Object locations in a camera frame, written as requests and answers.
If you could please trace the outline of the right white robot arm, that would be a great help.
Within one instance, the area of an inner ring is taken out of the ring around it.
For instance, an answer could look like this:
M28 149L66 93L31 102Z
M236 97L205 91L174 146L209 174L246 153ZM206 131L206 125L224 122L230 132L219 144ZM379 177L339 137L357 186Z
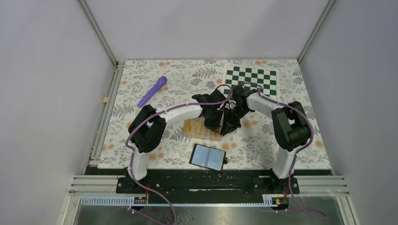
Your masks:
M283 103L263 95L260 88L246 91L243 84L231 89L229 95L235 101L233 109L224 110L220 135L229 134L241 127L240 120L249 112L259 112L272 120L274 136L279 145L278 155L269 180L275 193L283 192L287 178L294 172L297 154L314 139L313 126L300 102Z

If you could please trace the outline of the clear plastic card box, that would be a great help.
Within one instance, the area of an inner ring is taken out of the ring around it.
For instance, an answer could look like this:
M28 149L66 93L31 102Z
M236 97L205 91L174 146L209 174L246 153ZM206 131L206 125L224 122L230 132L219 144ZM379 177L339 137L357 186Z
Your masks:
M205 127L204 119L195 118L185 120L182 132L185 137L214 142L220 142L222 140L222 136Z

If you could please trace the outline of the black leather card holder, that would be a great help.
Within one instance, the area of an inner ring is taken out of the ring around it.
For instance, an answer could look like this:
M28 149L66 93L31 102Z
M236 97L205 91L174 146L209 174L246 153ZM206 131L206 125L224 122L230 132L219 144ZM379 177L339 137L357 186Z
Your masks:
M226 152L216 148L195 144L189 164L214 171L221 171L229 162Z

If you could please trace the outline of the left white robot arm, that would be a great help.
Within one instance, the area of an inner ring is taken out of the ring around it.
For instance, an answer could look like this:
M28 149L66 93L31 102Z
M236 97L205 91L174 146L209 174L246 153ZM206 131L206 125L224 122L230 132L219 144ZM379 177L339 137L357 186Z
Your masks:
M135 193L144 190L150 154L160 144L166 128L187 119L213 119L230 98L231 94L225 96L215 89L209 95L193 95L187 102L166 109L144 106L129 126L129 136L125 141L126 147L132 150L130 165L127 167L130 176L128 187Z

